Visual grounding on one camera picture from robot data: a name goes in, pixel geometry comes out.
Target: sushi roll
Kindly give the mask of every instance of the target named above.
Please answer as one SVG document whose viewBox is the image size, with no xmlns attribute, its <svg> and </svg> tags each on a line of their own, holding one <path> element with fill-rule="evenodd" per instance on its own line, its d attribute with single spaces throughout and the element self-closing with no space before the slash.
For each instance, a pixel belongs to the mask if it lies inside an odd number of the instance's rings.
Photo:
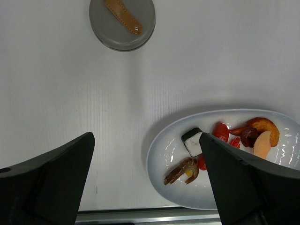
<svg viewBox="0 0 300 225">
<path fill-rule="evenodd" d="M 202 149 L 199 143 L 199 139 L 202 133 L 202 130 L 196 127 L 188 131 L 181 137 L 181 140 L 191 157 L 199 156 L 202 153 Z"/>
</svg>

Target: leather strap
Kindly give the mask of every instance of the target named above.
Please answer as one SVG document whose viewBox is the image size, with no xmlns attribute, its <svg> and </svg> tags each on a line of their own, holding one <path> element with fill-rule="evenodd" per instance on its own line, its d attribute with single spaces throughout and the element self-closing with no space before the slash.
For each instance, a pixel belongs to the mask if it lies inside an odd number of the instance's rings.
<svg viewBox="0 0 300 225">
<path fill-rule="evenodd" d="M 105 5 L 133 34 L 142 34 L 143 26 L 128 12 L 120 0 L 105 0 Z"/>
</svg>

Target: plate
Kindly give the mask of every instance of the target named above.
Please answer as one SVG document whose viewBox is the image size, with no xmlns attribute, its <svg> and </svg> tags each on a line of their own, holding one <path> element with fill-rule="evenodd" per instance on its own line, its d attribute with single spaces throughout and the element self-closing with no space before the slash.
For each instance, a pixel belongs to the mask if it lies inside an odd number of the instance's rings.
<svg viewBox="0 0 300 225">
<path fill-rule="evenodd" d="M 279 143 L 271 148 L 267 160 L 282 166 L 300 170 L 300 144 L 298 143 L 300 124 L 292 118 L 273 111 L 255 109 L 218 110 L 194 114 L 167 126 L 153 140 L 147 156 L 147 173 L 149 179 L 165 199 L 179 206 L 216 210 L 217 206 L 210 185 L 207 171 L 200 171 L 192 183 L 186 185 L 186 175 L 182 175 L 171 185 L 164 185 L 165 176 L 189 157 L 181 136 L 192 128 L 199 127 L 211 133 L 217 122 L 225 123 L 230 129 L 244 124 L 254 117 L 265 117 L 273 121 L 280 131 Z M 241 145 L 241 150 L 250 151 Z"/>
</svg>

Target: tomato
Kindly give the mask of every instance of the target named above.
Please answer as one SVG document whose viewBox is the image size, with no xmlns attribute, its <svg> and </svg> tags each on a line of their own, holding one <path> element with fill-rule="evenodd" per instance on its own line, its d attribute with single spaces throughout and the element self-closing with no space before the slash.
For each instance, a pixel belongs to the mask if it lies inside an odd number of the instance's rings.
<svg viewBox="0 0 300 225">
<path fill-rule="evenodd" d="M 207 170 L 203 154 L 201 154 L 198 159 L 198 167 L 200 170 Z"/>
<path fill-rule="evenodd" d="M 239 137 L 234 138 L 230 144 L 231 144 L 233 147 L 239 149 L 239 148 L 240 148 L 240 138 L 239 138 Z"/>
<path fill-rule="evenodd" d="M 229 129 L 224 123 L 218 123 L 215 126 L 214 132 L 212 133 L 215 137 L 219 138 L 220 140 L 224 142 L 228 142 L 229 138 Z"/>
</svg>

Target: white tabletop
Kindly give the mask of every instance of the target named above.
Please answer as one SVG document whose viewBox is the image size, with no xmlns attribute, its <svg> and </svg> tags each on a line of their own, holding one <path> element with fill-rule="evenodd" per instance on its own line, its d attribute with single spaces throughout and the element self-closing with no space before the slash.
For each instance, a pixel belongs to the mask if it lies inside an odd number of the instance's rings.
<svg viewBox="0 0 300 225">
<path fill-rule="evenodd" d="M 145 168 L 170 122 L 225 108 L 300 121 L 299 1 L 155 0 L 153 36 L 134 52 L 101 44 L 89 2 L 0 2 L 0 167 L 92 131 L 80 210 L 170 206 Z"/>
</svg>

